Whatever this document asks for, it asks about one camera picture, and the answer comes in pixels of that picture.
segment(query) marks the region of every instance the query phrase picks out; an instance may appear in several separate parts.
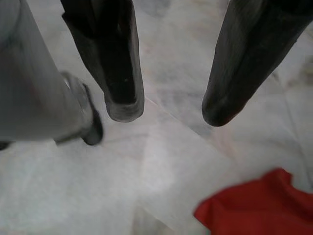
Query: marble floor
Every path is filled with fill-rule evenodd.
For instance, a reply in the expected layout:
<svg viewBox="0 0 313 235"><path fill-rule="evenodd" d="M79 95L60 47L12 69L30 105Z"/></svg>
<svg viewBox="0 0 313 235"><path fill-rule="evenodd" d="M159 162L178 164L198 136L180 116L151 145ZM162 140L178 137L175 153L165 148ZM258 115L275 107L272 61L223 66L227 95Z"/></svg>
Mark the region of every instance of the marble floor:
<svg viewBox="0 0 313 235"><path fill-rule="evenodd" d="M227 2L134 0L146 107L125 124L109 119L60 1L28 0L57 67L90 86L106 138L97 147L19 142L0 152L0 235L202 235L195 206L227 186L283 167L295 187L313 190L312 31L230 124L202 119ZM134 229L143 224L156 225Z"/></svg>

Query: red cloth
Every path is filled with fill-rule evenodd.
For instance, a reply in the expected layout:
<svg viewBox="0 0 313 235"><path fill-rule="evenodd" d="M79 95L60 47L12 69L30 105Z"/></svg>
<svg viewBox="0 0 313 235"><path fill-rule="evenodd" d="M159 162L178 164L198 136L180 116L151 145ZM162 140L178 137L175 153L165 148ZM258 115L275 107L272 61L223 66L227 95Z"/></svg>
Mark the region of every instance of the red cloth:
<svg viewBox="0 0 313 235"><path fill-rule="evenodd" d="M276 169L202 202L194 216L212 235L313 235L313 194Z"/></svg>

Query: black rubber foot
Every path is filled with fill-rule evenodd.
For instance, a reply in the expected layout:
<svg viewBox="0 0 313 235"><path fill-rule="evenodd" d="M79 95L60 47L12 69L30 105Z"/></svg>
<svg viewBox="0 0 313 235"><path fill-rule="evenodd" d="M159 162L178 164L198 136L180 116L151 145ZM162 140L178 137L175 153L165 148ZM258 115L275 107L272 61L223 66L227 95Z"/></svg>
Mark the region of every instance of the black rubber foot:
<svg viewBox="0 0 313 235"><path fill-rule="evenodd" d="M86 85L84 86L86 88L87 96L88 96L88 99L92 108L93 123L92 123L90 130L82 137L82 139L86 144L90 146L94 146L94 145L99 144L102 141L103 136L104 136L104 130L103 130L100 115L93 104L90 90Z"/></svg>
<svg viewBox="0 0 313 235"><path fill-rule="evenodd" d="M0 151L7 149L11 142L0 142Z"/></svg>

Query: red fabric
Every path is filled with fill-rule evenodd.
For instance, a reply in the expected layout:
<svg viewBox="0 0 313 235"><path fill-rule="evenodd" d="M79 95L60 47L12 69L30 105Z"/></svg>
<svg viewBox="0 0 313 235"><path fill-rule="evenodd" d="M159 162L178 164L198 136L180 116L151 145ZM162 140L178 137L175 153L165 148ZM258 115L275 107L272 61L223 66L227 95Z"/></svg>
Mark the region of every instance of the red fabric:
<svg viewBox="0 0 313 235"><path fill-rule="evenodd" d="M276 169L205 200L194 216L212 235L313 235L313 194Z"/></svg>

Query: metal leg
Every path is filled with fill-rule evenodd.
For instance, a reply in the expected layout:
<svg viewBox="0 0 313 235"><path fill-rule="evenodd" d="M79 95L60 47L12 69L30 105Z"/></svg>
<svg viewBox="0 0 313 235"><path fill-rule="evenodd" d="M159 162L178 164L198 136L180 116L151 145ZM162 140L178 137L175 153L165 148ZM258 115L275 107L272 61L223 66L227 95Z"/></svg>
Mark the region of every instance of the metal leg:
<svg viewBox="0 0 313 235"><path fill-rule="evenodd" d="M25 0L0 0L0 141L86 133L86 89L58 72Z"/></svg>

